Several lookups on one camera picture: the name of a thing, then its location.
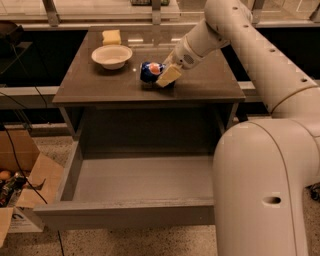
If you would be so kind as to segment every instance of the floor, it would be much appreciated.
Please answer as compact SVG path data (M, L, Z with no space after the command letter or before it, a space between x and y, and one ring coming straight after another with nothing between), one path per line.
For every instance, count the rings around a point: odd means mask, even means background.
M180 7L202 10L205 0L183 1ZM312 1L273 1L277 5ZM34 137L38 148L61 165L64 165L72 139L70 136ZM310 243L310 255L320 256L320 204L309 199L305 191L305 216ZM168 227L157 229L78 230L62 231L64 255L91 256L216 256L214 226ZM58 233L46 228L43 233L8 234L0 256L60 256Z

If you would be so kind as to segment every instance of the cardboard box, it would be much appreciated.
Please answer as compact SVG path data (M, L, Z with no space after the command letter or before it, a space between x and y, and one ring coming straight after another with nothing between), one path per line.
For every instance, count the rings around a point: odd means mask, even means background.
M63 167L39 152L27 131L9 131L22 170L31 170L31 184L45 183L38 192L48 202L54 201ZM13 148L6 132L0 132L0 168L19 171ZM33 213L37 204L45 202L32 189L14 194L6 208L0 208L0 248L7 233L42 232L45 224Z

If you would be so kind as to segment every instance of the cable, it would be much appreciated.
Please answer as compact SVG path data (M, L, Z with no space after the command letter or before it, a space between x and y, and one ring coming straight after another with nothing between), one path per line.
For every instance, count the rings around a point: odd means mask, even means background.
M8 138L9 138L9 141L10 141L10 144L11 144L11 147L12 147L12 151L13 151L13 155L14 155L14 159L16 161L16 164L18 166L18 169L19 169L19 172L22 174L22 176L25 178L25 180L27 181L28 185L30 186L31 189L33 189L34 192L36 192L36 194L42 199L42 201L45 203L45 204L48 204L47 200L35 189L35 187L30 183L30 181L27 179L26 175L24 174L21 166L20 166L20 163L18 161L18 157L17 157L17 154L16 154L16 149L14 147L14 143L13 143L13 140L11 138L11 135L8 131L8 129L4 126L3 123L0 123L1 124L1 127L4 129L4 131L7 133L8 135ZM62 244L62 239L61 239L61 234L60 234L60 231L58 230L58 238L59 238L59 243L60 243L60 249L61 249L61 254L62 256L64 256L64 249L63 249L63 244Z
M14 98L12 98L11 96L3 93L3 92L0 92L0 94L2 94L3 96L5 97L8 97L9 99L13 100L15 103L17 103L18 105L20 105L21 107L25 108L25 109L28 109L25 105L21 104L20 102L16 101Z
M18 53L17 53L17 50L16 50L15 45L14 45L14 44L11 44L11 47L12 47L12 49L13 49L13 51L14 51L14 54L15 54L17 60L18 60L19 63L20 63L20 66L22 67L24 73L26 74L26 76L28 77L28 79L31 80L31 75L29 74L29 72L28 72L27 69L25 68L24 64L22 63L22 61L21 61L21 59L20 59L20 57L19 57L19 55L18 55ZM39 91L39 89L37 88L37 86L34 85L34 88L36 89L36 91L38 92L38 94L39 94L39 96L41 97L42 101L44 102L45 109L48 109L48 103L47 103L47 101L45 100L44 96L41 94L41 92ZM40 116L40 118L41 118L42 120L44 120L44 121L47 122L47 120L46 120L45 118L43 118L42 116Z

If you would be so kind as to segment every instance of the cabinet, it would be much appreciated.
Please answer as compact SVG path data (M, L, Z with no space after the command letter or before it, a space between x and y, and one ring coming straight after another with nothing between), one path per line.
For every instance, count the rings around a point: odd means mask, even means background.
M54 98L74 143L56 202L35 208L51 228L214 223L214 148L244 94L219 50L173 88L145 89L140 81L140 64L162 62L191 28L88 31ZM133 50L119 70L91 60L106 29L120 29Z

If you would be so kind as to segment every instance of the gray tabletop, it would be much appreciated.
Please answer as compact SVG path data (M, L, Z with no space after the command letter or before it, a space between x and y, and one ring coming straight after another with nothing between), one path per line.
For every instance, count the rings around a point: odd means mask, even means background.
M146 89L140 80L145 61L163 62L192 25L137 25L92 27L76 54L53 102L58 106L123 103L231 103L242 93L220 50L211 53L192 70L184 70L173 88ZM102 31L119 29L122 44L133 56L118 70L106 70L91 59L102 46Z

